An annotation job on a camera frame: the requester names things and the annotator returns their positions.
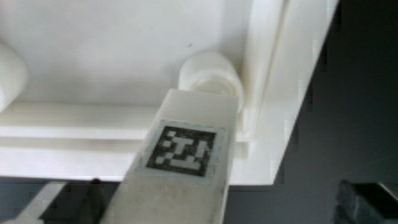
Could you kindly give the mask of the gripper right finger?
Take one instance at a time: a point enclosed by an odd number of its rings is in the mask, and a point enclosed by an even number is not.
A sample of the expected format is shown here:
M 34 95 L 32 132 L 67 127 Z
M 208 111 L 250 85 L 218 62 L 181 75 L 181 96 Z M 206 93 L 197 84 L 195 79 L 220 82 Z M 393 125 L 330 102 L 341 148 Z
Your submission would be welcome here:
M 398 224 L 398 183 L 339 182 L 334 224 Z

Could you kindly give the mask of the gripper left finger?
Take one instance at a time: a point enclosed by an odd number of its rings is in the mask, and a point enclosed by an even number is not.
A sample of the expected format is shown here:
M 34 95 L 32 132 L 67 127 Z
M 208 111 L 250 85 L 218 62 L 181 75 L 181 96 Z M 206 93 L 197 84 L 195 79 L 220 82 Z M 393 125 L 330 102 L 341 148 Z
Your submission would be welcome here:
M 16 224 L 99 224 L 117 182 L 50 182 L 23 209 Z

